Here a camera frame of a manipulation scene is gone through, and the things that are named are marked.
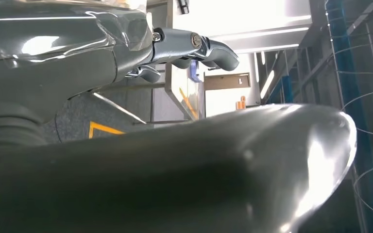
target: orange object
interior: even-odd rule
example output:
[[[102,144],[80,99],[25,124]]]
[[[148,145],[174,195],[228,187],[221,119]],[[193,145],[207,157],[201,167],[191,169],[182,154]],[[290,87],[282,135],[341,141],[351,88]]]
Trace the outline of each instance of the orange object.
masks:
[[[196,120],[198,120],[198,114],[197,112],[192,108],[191,103],[189,102],[188,98],[185,96],[184,92],[181,88],[179,88],[179,92],[181,92],[182,98],[185,101],[185,104],[188,106],[189,110],[191,111],[192,115],[195,117]]]
[[[122,132],[122,131],[119,131],[119,130],[116,130],[114,128],[104,126],[104,125],[101,125],[101,124],[98,124],[98,123],[95,123],[95,122],[91,121],[90,124],[89,124],[89,138],[93,138],[94,129],[101,130],[101,131],[108,132],[108,133],[113,133],[113,134],[124,134],[124,132]]]
[[[245,96],[241,96],[241,101],[237,101],[235,103],[235,109],[237,110],[241,110],[241,109],[245,109],[247,106],[245,104]]]

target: shiny gray surface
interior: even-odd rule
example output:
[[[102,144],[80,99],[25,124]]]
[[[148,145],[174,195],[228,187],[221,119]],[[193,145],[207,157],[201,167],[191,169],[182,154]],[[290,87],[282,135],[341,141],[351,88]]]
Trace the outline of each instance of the shiny gray surface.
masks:
[[[0,59],[42,63],[115,45],[138,51],[151,44],[141,11],[94,0],[0,0]]]
[[[0,153],[0,232],[294,233],[355,151],[351,118],[315,105],[11,150]]]

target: floor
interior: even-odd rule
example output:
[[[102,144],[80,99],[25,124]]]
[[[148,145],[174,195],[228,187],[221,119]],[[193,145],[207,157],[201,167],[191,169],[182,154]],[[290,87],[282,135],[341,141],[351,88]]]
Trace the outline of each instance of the floor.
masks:
[[[151,109],[152,92],[153,109]],[[144,121],[185,119],[184,114],[169,98],[164,88],[114,91],[103,95]],[[43,126],[43,131],[49,143],[59,143],[90,138],[91,125],[95,126],[92,130],[93,138],[165,126],[135,124],[137,122],[106,102],[84,93],[66,101],[55,118]]]

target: door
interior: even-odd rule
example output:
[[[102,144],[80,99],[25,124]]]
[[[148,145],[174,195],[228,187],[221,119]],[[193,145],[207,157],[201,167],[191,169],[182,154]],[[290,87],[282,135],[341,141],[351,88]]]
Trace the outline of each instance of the door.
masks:
[[[205,91],[250,87],[249,74],[208,76],[204,79]]]

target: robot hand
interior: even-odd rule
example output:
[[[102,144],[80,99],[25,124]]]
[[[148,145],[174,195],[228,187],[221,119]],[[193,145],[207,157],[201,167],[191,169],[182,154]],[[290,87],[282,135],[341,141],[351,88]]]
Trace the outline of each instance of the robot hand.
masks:
[[[188,68],[194,59],[208,67],[218,66],[227,71],[239,65],[238,56],[226,44],[193,32],[156,28],[153,39],[151,63],[171,62],[178,68]]]

